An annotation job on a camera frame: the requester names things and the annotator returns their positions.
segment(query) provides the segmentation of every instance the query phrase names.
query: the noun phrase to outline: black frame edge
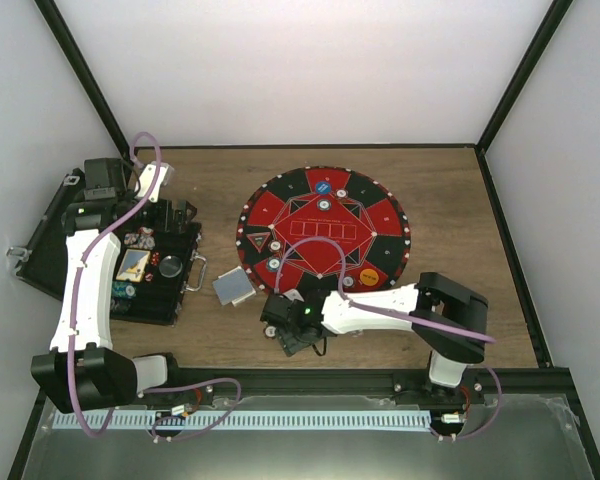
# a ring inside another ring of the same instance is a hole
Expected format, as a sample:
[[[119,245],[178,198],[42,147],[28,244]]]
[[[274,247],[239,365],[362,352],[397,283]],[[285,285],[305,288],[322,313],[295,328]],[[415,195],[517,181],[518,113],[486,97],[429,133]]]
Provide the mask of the black frame edge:
[[[13,463],[11,464],[11,470],[9,470],[7,480],[20,480],[24,475],[24,470],[27,466],[27,460],[29,459],[29,453],[31,452],[31,447],[33,445],[33,438],[38,430],[38,424],[40,423],[40,418],[42,417],[42,411],[44,410],[46,398],[47,397],[44,393],[42,393],[42,390],[38,391],[38,396],[33,404],[33,408],[31,409],[27,426],[24,429],[22,440],[20,440],[20,445],[18,446]]]
[[[600,454],[591,434],[578,392],[568,368],[498,368],[497,375],[505,394],[564,395],[569,408],[579,418],[578,435],[585,449],[589,466],[600,480]],[[183,368],[180,380],[197,383],[212,378],[236,378],[243,385],[243,396],[253,395],[369,395],[392,396],[394,380],[401,378],[421,380],[426,377],[425,369],[245,369],[245,368]],[[491,375],[479,367],[472,368],[467,375],[474,375],[471,382],[482,384],[482,393],[496,392]],[[231,397],[235,388],[217,385],[215,395]],[[31,451],[42,411],[45,396],[39,392],[31,416],[14,459],[8,480],[22,478]]]
[[[480,150],[486,152],[491,146],[493,139],[509,115],[511,108],[518,99],[520,92],[527,83],[540,57],[542,57],[547,45],[549,45],[553,34],[558,29],[572,2],[573,0],[553,0],[553,3],[549,6],[547,13],[478,141],[478,148]]]
[[[129,144],[122,133],[111,108],[109,108],[96,79],[91,73],[89,65],[87,65],[86,60],[82,56],[78,44],[69,31],[69,27],[65,23],[64,18],[62,18],[58,6],[54,0],[35,0],[35,2],[40,13],[46,20],[47,25],[49,25],[51,32],[56,37],[58,45],[60,45],[60,48],[64,52],[71,68],[73,68],[76,77],[78,77],[78,80],[82,84],[89,100],[91,100],[93,107],[96,109],[100,120],[102,120],[107,132],[109,132],[111,140],[113,140],[120,155],[122,155],[123,158],[129,159]]]
[[[509,226],[507,225],[507,220],[504,211],[502,210],[500,199],[498,198],[498,192],[493,183],[491,172],[489,171],[487,159],[482,151],[478,151],[478,148],[476,148],[476,158],[478,160],[478,167],[482,174],[485,189],[487,190],[493,217],[496,220],[496,225],[500,232],[500,240],[502,241],[504,253],[507,257],[507,262],[509,263],[509,270],[511,271],[513,284],[516,287],[518,301],[520,302],[522,314],[524,315],[524,320],[527,324],[527,330],[529,332],[529,337],[531,338],[531,345],[536,356],[536,361],[538,362],[538,367],[552,367],[553,361],[551,360],[549,347],[544,337],[544,333],[542,332],[542,326],[540,325],[540,320],[538,319],[538,314],[531,298],[529,285],[524,277],[522,265],[520,264],[520,259],[518,258],[516,247],[513,243],[513,238],[511,238],[511,232],[509,231]]]
[[[391,148],[473,148],[474,143],[301,143],[266,145],[165,145],[161,150],[337,150],[337,149],[391,149]],[[136,151],[153,150],[137,147]]]

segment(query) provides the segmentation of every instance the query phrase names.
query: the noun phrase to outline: blue round token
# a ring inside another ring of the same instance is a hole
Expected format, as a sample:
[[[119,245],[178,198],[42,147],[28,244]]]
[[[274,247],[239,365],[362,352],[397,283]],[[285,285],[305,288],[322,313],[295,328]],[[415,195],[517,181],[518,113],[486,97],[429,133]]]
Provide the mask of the blue round token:
[[[328,182],[318,182],[316,183],[316,193],[320,193],[322,195],[326,195],[331,191],[331,185]]]

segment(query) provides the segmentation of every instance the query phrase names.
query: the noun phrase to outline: small playing piece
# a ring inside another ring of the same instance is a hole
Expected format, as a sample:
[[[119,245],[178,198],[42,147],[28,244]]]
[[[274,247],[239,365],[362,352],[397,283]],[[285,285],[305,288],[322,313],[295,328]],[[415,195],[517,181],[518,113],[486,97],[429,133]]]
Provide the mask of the small playing piece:
[[[235,307],[256,294],[242,267],[236,267],[224,275],[220,275],[213,282],[213,289],[216,291],[222,306],[231,303]]]

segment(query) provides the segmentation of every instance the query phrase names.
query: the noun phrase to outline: white wall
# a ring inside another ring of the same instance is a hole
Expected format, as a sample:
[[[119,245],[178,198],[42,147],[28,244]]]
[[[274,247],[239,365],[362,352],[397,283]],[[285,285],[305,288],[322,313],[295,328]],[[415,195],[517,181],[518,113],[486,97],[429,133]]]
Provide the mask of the white wall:
[[[600,0],[573,3],[488,158],[549,348],[600,450]]]
[[[33,1],[0,1],[0,478],[6,478],[38,388],[58,301],[17,281],[7,247],[24,244],[62,177],[116,153]]]
[[[477,142],[550,0],[57,3],[123,131],[208,145]]]

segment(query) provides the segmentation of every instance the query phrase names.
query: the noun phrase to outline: blue piece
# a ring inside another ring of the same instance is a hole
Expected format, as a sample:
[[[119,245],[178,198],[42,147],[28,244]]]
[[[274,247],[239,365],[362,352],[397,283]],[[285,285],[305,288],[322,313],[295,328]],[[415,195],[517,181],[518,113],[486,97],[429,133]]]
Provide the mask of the blue piece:
[[[326,195],[331,192],[331,185],[328,182],[318,182],[316,183],[316,192]]]
[[[111,296],[130,300],[136,296],[136,287],[128,282],[114,281],[111,284]]]

